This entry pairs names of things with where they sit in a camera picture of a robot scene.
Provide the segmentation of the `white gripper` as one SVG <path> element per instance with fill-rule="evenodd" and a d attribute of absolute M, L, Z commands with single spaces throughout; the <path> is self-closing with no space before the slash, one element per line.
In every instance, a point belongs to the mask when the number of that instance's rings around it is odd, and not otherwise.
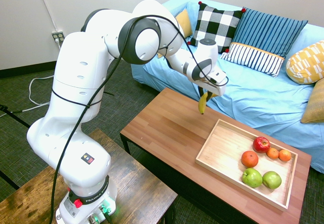
<path fill-rule="evenodd" d="M 221 82 L 217 82 L 213 78 L 202 78 L 195 81 L 195 84 L 198 85 L 199 97 L 201 98 L 204 95 L 204 89 L 207 92 L 206 100 L 210 100 L 212 95 L 222 96 L 226 90 L 226 78 Z"/>

